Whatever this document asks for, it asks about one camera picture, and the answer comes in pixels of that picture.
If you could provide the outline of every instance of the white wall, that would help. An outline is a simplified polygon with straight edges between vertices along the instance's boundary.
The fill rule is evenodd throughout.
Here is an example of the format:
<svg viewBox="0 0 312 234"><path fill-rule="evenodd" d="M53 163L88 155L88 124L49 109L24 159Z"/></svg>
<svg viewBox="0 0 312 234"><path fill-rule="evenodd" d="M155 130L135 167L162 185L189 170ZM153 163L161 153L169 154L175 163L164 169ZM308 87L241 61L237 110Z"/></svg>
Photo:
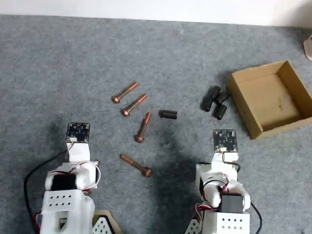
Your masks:
<svg viewBox="0 0 312 234"><path fill-rule="evenodd" d="M0 13L312 28L312 0L0 0Z"/></svg>

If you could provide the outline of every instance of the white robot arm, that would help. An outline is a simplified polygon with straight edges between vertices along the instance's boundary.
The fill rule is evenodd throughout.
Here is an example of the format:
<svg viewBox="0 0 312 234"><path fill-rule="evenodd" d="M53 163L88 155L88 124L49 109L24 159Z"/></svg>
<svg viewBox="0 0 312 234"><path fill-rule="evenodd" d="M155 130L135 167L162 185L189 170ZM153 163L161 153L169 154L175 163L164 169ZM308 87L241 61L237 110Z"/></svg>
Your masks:
<svg viewBox="0 0 312 234"><path fill-rule="evenodd" d="M92 226L95 204L88 194L97 188L101 172L99 161L90 161L89 131L89 123L68 125L69 161L46 177L40 234L114 234L106 217Z"/></svg>
<svg viewBox="0 0 312 234"><path fill-rule="evenodd" d="M214 149L211 163L196 165L195 184L203 202L196 204L196 215L185 234L249 234L250 215L246 211L251 199L237 181L240 166L235 163L235 130L214 130Z"/></svg>

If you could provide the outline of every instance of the circuit board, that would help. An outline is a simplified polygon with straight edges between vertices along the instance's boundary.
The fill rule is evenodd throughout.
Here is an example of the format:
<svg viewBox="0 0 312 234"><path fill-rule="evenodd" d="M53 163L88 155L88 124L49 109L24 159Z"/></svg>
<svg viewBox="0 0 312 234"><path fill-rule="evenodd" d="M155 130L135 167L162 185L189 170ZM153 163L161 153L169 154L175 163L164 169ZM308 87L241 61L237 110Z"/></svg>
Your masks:
<svg viewBox="0 0 312 234"><path fill-rule="evenodd" d="M237 152L235 130L214 130L214 151L220 152L220 148L226 148L225 152Z"/></svg>
<svg viewBox="0 0 312 234"><path fill-rule="evenodd" d="M89 123L69 123L67 127L66 142L89 142Z"/></svg>

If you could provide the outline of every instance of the cardboard box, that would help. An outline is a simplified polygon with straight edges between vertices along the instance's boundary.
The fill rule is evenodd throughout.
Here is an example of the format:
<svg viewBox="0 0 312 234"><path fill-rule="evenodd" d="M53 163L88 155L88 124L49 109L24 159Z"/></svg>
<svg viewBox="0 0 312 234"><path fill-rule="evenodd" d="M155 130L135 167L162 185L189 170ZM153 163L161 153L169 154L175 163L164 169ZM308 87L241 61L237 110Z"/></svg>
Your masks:
<svg viewBox="0 0 312 234"><path fill-rule="evenodd" d="M252 139L312 123L312 98L288 61L234 72L228 89Z"/></svg>

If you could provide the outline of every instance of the copper bolt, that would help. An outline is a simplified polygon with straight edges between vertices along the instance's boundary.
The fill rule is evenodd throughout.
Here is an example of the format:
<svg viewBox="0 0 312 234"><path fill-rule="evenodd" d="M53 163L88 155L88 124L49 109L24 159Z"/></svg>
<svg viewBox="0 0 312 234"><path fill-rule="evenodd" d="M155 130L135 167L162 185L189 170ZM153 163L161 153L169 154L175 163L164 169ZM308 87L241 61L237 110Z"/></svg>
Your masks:
<svg viewBox="0 0 312 234"><path fill-rule="evenodd" d="M143 102L145 100L145 98L147 97L147 94L142 94L137 100L135 100L134 102L132 102L132 104L130 104L130 106L128 106L127 108L123 109L121 112L124 116L130 116L130 112L136 108L136 106L138 106L141 102Z"/></svg>
<svg viewBox="0 0 312 234"><path fill-rule="evenodd" d="M131 158L129 158L128 156L126 155L120 155L120 158L124 161L126 161L127 163L131 164L132 166L134 166L135 168L139 169L143 175L145 177L150 177L153 173L152 169L151 168L148 168L148 167L143 167L141 164L133 161Z"/></svg>
<svg viewBox="0 0 312 234"><path fill-rule="evenodd" d="M112 96L112 101L114 103L120 103L120 100L131 90L138 86L138 82L132 83L128 88L124 89L120 94Z"/></svg>
<svg viewBox="0 0 312 234"><path fill-rule="evenodd" d="M152 116L151 113L149 113L149 112L146 113L145 119L141 123L140 130L139 130L138 134L135 135L136 142L142 143L144 141L143 136L144 136L145 130L147 128L147 125L148 125L149 121L151 120L151 116Z"/></svg>

